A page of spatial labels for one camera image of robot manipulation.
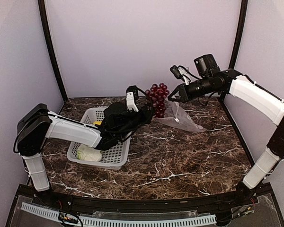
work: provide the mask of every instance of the basket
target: basket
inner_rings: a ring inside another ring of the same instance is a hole
[[[95,107],[88,109],[84,113],[81,122],[85,124],[92,124],[94,121],[102,121],[104,119],[103,112],[105,109],[106,107]],[[119,142],[111,149],[103,151],[102,158],[99,162],[77,159],[77,150],[80,144],[72,142],[67,151],[67,158],[72,162],[77,162],[85,166],[118,170],[121,169],[121,167],[127,161],[130,139],[131,138],[126,140],[124,143]]]

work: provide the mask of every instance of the marble countertop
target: marble countertop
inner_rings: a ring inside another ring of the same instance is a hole
[[[123,98],[71,98],[61,115],[80,121],[91,107]],[[52,188],[72,195],[125,200],[162,200],[220,194],[250,169],[240,141],[216,98],[208,106],[180,104],[202,133],[187,132],[153,120],[132,137],[120,170],[86,167],[67,159],[70,142],[48,139],[43,161]]]

